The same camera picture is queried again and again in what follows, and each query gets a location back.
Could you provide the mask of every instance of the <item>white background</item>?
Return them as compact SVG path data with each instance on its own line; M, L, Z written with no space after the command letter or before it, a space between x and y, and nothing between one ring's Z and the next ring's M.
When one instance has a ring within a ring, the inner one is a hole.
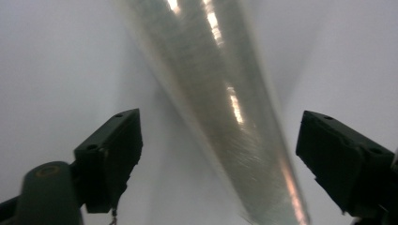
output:
M396 1L248 1L314 225L351 218L294 155L304 110L398 146ZM140 108L145 147L119 224L246 224L111 2L0 1L0 201L110 116ZM108 224L86 215L85 224Z

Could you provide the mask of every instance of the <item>plastic wrap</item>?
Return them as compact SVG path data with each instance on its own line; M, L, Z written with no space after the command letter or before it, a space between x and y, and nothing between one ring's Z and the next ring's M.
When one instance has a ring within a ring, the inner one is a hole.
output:
M309 224L245 10L235 0L115 0L251 224Z

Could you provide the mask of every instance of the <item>white wall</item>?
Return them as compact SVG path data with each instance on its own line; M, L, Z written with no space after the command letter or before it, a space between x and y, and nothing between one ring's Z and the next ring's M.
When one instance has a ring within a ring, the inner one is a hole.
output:
M249 1L314 225L349 224L294 156L304 110L398 146L398 4ZM0 201L115 113L140 108L145 147L121 224L246 224L107 1L0 1ZM84 215L86 224L110 216Z

